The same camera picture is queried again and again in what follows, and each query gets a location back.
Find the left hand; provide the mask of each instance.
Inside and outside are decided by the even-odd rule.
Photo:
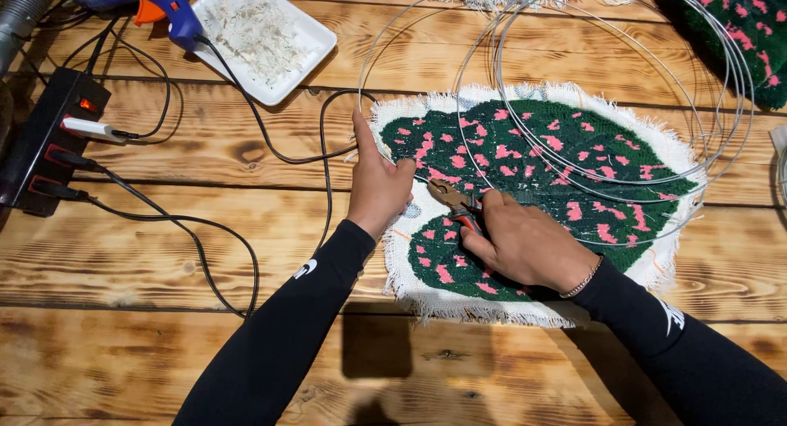
[[[379,239],[386,226],[412,200],[416,161],[400,159],[395,165],[377,149],[375,138],[358,107],[353,111],[358,163],[353,168],[353,191],[349,196],[347,220]]]

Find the right hand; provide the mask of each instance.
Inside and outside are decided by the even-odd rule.
[[[488,190],[483,217],[491,241],[462,227],[462,245],[511,280],[565,294],[598,265],[598,256],[549,214],[522,207],[509,194]]]

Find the white logo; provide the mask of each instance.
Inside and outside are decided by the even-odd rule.
[[[664,312],[666,312],[666,336],[670,336],[670,328],[672,327],[673,321],[681,330],[683,330],[683,325],[685,324],[683,312],[674,309],[672,306],[664,303],[662,300],[659,300],[659,303],[661,303],[661,307],[664,308]]]
[[[317,268],[317,260],[312,259],[306,262],[297,272],[293,275],[295,280],[300,279],[302,276],[309,274]]]

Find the red switch light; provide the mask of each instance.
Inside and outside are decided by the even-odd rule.
[[[93,105],[93,104],[92,104],[92,103],[91,103],[91,102],[90,102],[88,99],[86,99],[86,98],[83,98],[83,99],[80,101],[80,106],[81,106],[82,108],[84,108],[84,109],[87,109],[87,110],[88,110],[88,111],[90,111],[90,112],[96,112],[96,111],[98,110],[98,107],[97,107],[96,105]]]

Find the green tufted rug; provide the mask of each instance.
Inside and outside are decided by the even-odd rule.
[[[584,169],[619,180],[650,180],[694,166],[694,151],[662,124],[640,119],[572,83],[509,87],[507,96],[541,143]],[[376,104],[372,132],[393,159],[413,157],[417,174],[441,179],[458,189],[482,194],[489,184],[523,205],[536,205],[575,237],[621,243],[594,246],[628,276],[655,290],[673,279],[678,234],[644,244],[690,218],[696,194],[655,204],[598,198],[571,185],[564,175],[605,194],[632,200],[684,196],[705,181],[703,174],[651,187],[591,180],[577,172],[549,169],[516,129],[499,94],[480,86],[462,89],[462,119],[451,94],[405,98]],[[467,146],[459,133],[462,125]],[[415,200],[383,236],[393,291],[407,309],[422,317],[505,320],[545,327],[571,327],[587,320],[584,311],[551,290],[523,287],[484,269],[459,242],[459,225],[449,210],[416,181]]]

